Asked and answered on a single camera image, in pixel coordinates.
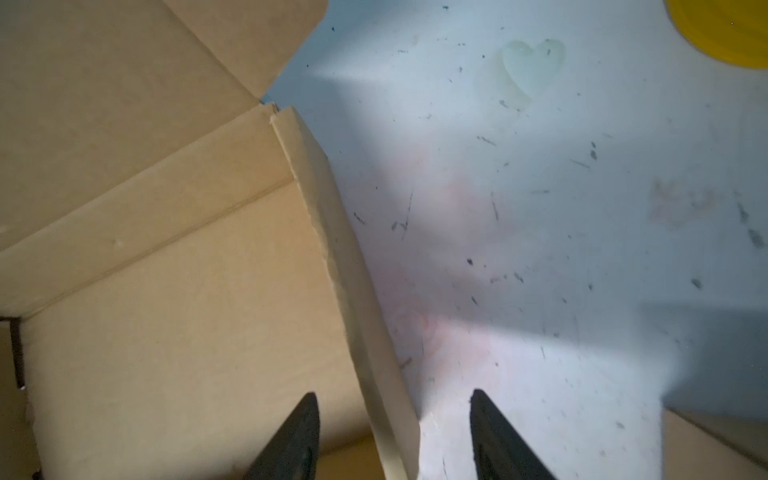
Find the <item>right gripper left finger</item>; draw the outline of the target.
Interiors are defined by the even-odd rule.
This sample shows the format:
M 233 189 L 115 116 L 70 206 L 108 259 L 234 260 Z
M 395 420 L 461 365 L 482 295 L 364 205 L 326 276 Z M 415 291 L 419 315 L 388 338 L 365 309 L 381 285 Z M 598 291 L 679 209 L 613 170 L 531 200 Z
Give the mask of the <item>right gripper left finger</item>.
M 317 396 L 306 393 L 257 455 L 243 480 L 313 480 L 319 457 Z

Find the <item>cardboard box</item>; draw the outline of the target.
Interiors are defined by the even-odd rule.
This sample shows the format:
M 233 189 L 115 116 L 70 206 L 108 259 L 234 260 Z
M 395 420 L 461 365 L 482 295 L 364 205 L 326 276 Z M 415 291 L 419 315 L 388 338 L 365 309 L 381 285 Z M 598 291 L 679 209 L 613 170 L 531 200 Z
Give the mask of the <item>cardboard box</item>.
M 666 409 L 662 437 L 665 479 L 767 480 L 763 421 Z

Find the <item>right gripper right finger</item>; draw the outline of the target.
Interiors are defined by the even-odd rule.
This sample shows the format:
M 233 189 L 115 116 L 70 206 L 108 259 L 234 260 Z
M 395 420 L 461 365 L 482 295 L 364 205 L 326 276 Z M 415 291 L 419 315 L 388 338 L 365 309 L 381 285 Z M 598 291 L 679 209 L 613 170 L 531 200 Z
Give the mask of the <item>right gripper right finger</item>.
M 472 393 L 469 418 L 479 479 L 555 480 L 555 476 L 482 389 L 475 389 Z

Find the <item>cardboard sheet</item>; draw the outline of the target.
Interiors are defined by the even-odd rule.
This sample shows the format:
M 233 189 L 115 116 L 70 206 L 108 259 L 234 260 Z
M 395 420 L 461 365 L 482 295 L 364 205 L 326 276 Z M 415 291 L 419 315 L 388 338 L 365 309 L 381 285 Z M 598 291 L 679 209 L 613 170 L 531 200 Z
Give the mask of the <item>cardboard sheet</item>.
M 324 1 L 5 1 L 1 317 L 41 479 L 237 479 L 309 392 L 315 478 L 420 425 L 322 147 L 267 90 Z

